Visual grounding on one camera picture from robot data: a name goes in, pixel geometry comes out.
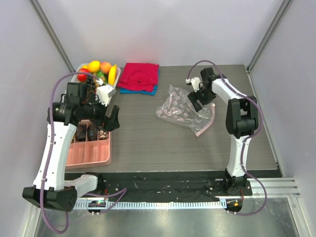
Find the clear pink zip top bag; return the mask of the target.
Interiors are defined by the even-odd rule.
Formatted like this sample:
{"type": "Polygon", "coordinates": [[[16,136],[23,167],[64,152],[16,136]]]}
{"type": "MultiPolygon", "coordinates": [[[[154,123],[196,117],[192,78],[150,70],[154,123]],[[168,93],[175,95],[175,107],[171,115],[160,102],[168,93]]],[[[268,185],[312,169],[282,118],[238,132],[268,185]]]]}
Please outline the clear pink zip top bag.
{"type": "Polygon", "coordinates": [[[156,109],[158,118],[187,127],[197,137],[213,124],[215,120],[214,103],[210,103],[196,112],[188,99],[189,93],[186,90],[170,85],[168,93],[168,98],[163,105],[156,109]]]}

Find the dark grape bunch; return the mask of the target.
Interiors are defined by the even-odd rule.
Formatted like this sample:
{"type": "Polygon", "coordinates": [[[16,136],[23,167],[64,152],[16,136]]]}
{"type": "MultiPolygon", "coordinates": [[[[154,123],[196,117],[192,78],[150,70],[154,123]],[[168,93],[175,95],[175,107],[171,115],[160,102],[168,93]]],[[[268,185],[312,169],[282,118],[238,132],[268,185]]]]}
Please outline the dark grape bunch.
{"type": "Polygon", "coordinates": [[[90,97],[94,97],[94,94],[96,93],[96,89],[98,87],[96,79],[92,76],[87,76],[85,83],[87,84],[86,98],[89,99],[90,97]]]}

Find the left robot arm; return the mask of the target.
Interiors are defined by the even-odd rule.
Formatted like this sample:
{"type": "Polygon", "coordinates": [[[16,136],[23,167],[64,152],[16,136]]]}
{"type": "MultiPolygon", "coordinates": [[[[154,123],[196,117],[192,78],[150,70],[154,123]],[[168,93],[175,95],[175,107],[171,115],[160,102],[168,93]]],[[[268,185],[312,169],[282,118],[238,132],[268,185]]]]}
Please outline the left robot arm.
{"type": "Polygon", "coordinates": [[[35,205],[58,211],[71,211],[79,197],[90,192],[100,197],[105,191],[101,176],[88,173],[65,182],[65,168],[68,152],[79,122],[89,120],[105,131],[119,128],[119,107],[114,106],[111,115],[106,116],[111,96],[116,89],[106,84],[94,92],[88,84],[70,82],[48,110],[47,140],[38,174],[30,187],[25,187],[22,197],[35,205]]]}

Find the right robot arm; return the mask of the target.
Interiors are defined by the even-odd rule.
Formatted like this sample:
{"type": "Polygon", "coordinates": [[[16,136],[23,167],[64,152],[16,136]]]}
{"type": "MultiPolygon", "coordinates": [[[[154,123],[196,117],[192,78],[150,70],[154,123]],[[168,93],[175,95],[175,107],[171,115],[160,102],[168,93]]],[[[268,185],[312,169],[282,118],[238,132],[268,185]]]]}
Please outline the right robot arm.
{"type": "Polygon", "coordinates": [[[186,84],[193,88],[188,95],[196,112],[220,97],[227,105],[226,130],[231,137],[230,159],[225,169],[223,189],[234,195],[247,186],[245,161],[247,160],[250,136],[259,126],[257,100],[247,97],[233,87],[229,80],[214,73],[211,67],[200,72],[201,77],[186,78],[186,84]]]}

